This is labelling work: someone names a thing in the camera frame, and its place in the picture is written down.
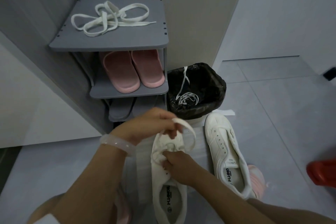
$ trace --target top shelf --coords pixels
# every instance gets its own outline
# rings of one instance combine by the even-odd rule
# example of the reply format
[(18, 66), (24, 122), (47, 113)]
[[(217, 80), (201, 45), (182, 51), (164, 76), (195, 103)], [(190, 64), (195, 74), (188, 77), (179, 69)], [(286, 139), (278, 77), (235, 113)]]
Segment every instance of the top shelf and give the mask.
[[(133, 4), (142, 3), (148, 6), (149, 16), (144, 21), (156, 23), (139, 27), (118, 27), (103, 35), (89, 37), (83, 31), (76, 30), (71, 24), (73, 14), (86, 14), (97, 17), (95, 6), (107, 0), (79, 0), (76, 2), (69, 17), (61, 30), (49, 46), (56, 52), (99, 52), (99, 51), (125, 51), (150, 50), (167, 47), (169, 42), (167, 25), (162, 0), (108, 0), (119, 9)], [(126, 11), (126, 18), (138, 17), (145, 14), (145, 10), (135, 8)], [(78, 26), (93, 19), (76, 18)], [(91, 29), (90, 32), (100, 31), (102, 26)]]

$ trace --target bangle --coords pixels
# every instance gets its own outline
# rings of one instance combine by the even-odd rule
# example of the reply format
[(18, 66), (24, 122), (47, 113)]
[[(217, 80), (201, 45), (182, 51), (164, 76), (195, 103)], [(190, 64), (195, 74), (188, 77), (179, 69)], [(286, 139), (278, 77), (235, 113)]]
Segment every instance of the bangle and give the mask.
[(103, 135), (99, 139), (101, 144), (108, 144), (114, 147), (119, 148), (120, 150), (123, 150), (128, 153), (128, 156), (134, 156), (135, 155), (135, 145), (131, 144), (128, 141), (125, 141), (124, 139), (121, 139), (119, 137), (116, 137), (114, 135)]

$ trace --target red object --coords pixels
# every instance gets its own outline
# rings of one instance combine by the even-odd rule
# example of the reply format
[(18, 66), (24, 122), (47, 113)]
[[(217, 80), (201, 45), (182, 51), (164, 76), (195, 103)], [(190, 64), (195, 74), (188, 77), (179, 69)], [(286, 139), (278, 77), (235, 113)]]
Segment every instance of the red object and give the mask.
[(314, 184), (336, 188), (336, 159), (310, 162), (306, 170)]

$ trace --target white sleeve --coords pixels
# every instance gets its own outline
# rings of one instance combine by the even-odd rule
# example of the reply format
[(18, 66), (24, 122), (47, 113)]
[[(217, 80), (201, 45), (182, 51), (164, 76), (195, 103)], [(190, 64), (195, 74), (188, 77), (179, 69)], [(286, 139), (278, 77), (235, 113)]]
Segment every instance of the white sleeve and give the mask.
[(60, 224), (57, 219), (52, 216), (50, 213), (44, 216), (43, 218), (39, 219), (34, 224)]

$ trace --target person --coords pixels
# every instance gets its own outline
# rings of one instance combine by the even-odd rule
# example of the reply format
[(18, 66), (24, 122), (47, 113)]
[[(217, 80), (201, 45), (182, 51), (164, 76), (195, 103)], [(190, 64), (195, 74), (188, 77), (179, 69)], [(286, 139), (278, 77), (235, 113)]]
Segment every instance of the person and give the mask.
[[(111, 134), (133, 145), (162, 130), (170, 138), (174, 138), (177, 131), (182, 132), (182, 127), (172, 121), (175, 117), (171, 112), (153, 108), (119, 125)], [(27, 223), (116, 223), (117, 209), (114, 199), (126, 155), (126, 152), (114, 146), (100, 145), (88, 166), (69, 190), (38, 207)], [(162, 165), (171, 176), (179, 183), (195, 188), (226, 224), (336, 223), (330, 218), (305, 210), (267, 205), (257, 199), (245, 201), (214, 175), (200, 167), (188, 154), (182, 151), (164, 151), (163, 155), (167, 160)], [(53, 216), (53, 221), (48, 222), (44, 218), (48, 214)]]

